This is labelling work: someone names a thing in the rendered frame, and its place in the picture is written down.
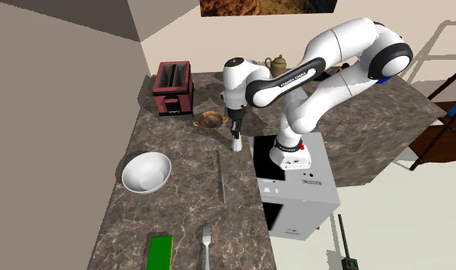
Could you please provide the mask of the olive teapot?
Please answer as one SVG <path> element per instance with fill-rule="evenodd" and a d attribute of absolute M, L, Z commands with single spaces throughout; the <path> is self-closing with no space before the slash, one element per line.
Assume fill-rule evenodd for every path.
<path fill-rule="evenodd" d="M 287 62 L 282 54 L 274 59 L 266 58 L 264 65 L 269 69 L 272 77 L 278 77 L 287 70 Z"/>

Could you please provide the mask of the long grey knife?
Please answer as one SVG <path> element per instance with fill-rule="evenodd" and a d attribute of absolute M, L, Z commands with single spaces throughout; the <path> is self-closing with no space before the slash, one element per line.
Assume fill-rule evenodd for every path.
<path fill-rule="evenodd" d="M 225 199 L 225 181 L 224 181 L 224 175 L 222 171 L 222 164 L 221 164 L 221 154 L 219 150 L 216 150 L 216 162 L 217 162 L 217 168 L 218 168 L 218 194 L 219 194 L 219 199 L 220 201 L 225 204 L 226 199 Z"/>

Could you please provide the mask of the red toaster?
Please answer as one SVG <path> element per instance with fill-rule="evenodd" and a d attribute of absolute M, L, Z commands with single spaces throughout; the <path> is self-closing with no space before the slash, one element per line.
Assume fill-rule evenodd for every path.
<path fill-rule="evenodd" d="M 192 114 L 194 89 L 189 61 L 161 62 L 153 85 L 159 116 Z"/>

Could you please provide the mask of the grey robot stand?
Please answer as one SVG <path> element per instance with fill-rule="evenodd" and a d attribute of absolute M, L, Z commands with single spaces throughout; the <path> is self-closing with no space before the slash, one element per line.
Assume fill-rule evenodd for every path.
<path fill-rule="evenodd" d="M 302 136 L 312 163 L 307 169 L 282 170 L 271 161 L 274 135 L 249 137 L 254 171 L 271 237 L 305 240 L 340 205 L 322 134 Z"/>

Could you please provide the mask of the white bowl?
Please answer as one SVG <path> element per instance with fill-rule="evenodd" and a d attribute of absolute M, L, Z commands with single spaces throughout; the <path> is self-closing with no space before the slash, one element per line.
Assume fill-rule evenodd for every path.
<path fill-rule="evenodd" d="M 122 184 L 132 193 L 149 194 L 161 189 L 172 171 L 170 159 L 163 153 L 147 152 L 129 161 L 121 174 Z"/>

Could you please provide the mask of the black and orange object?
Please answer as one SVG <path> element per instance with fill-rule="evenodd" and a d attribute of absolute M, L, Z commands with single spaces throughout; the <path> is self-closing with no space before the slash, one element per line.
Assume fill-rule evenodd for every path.
<path fill-rule="evenodd" d="M 343 69 L 349 67 L 349 64 L 348 63 L 344 63 L 342 64 L 341 66 L 337 67 L 336 68 L 336 71 L 335 73 L 339 73 L 340 71 L 342 71 Z M 317 78 L 315 78 L 314 80 L 315 81 L 324 81 L 325 79 L 331 77 L 331 74 L 327 73 L 327 72 L 323 72 L 320 76 L 318 76 Z"/>

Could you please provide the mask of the silver fork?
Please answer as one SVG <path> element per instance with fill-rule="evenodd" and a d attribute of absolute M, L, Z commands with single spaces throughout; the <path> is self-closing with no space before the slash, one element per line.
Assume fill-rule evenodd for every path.
<path fill-rule="evenodd" d="M 210 262 L 209 262 L 209 245 L 211 244 L 211 229 L 208 223 L 203 225 L 203 236 L 202 242 L 205 247 L 205 270 L 210 270 Z"/>

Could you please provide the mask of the green flat box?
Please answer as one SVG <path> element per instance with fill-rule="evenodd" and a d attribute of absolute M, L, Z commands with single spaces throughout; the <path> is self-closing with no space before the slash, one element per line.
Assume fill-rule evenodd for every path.
<path fill-rule="evenodd" d="M 146 270 L 172 269 L 172 235 L 154 236 L 150 239 Z"/>

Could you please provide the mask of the black radio with antenna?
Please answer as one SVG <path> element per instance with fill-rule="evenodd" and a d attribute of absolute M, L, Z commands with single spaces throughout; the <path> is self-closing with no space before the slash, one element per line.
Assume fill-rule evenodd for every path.
<path fill-rule="evenodd" d="M 340 224 L 340 231 L 343 240 L 343 247 L 345 252 L 345 258 L 341 260 L 343 270 L 359 270 L 358 262 L 355 258 L 351 258 L 349 254 L 349 248 L 346 241 L 346 233 L 343 225 L 343 218 L 341 214 L 338 214 L 338 220 Z"/>

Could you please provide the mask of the brown wooden shelf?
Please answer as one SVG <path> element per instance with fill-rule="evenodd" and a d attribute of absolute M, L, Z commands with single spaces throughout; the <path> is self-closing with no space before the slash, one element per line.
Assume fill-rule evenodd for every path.
<path fill-rule="evenodd" d="M 456 161 L 456 101 L 435 102 L 445 115 L 439 117 L 440 125 L 429 126 L 409 148 L 418 157 L 409 167 L 413 171 L 423 163 L 448 163 Z"/>

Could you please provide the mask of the brown two-handled bowl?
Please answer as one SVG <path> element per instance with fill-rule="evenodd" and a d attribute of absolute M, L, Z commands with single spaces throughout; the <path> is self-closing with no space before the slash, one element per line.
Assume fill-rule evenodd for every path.
<path fill-rule="evenodd" d="M 216 130 L 227 121 L 227 117 L 216 111 L 205 111 L 200 113 L 193 122 L 195 127 L 201 127 L 206 130 Z"/>

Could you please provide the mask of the brown wall picture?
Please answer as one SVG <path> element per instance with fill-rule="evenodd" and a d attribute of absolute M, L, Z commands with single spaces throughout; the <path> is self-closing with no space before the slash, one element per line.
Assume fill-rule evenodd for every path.
<path fill-rule="evenodd" d="M 333 13 L 338 0 L 199 0 L 202 17 Z"/>

